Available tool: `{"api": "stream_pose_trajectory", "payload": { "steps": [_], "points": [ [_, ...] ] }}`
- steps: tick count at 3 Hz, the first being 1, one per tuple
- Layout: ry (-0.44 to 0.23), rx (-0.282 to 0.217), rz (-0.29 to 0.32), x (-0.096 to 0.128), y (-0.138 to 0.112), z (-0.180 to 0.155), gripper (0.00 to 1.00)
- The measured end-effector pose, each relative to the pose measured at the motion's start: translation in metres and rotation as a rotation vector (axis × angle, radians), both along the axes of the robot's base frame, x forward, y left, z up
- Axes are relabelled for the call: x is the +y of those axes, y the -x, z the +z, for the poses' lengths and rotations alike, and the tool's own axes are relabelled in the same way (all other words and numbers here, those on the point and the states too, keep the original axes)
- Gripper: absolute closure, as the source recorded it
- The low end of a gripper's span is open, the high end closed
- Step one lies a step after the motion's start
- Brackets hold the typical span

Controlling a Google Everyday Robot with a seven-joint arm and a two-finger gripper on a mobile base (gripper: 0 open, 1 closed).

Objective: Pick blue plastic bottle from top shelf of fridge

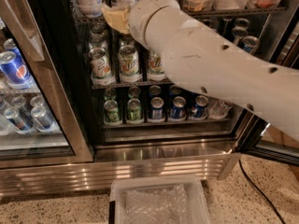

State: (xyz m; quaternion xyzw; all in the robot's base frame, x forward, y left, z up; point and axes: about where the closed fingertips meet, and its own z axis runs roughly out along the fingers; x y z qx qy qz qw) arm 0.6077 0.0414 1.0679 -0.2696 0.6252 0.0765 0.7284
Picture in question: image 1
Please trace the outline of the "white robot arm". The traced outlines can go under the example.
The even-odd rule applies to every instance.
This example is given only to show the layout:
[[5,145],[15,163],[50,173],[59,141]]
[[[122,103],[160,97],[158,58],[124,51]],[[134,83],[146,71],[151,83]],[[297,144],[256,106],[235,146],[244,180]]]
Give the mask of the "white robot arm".
[[154,51],[176,85],[244,107],[299,138],[298,70],[250,55],[184,13],[176,0],[102,5],[102,12],[111,28]]

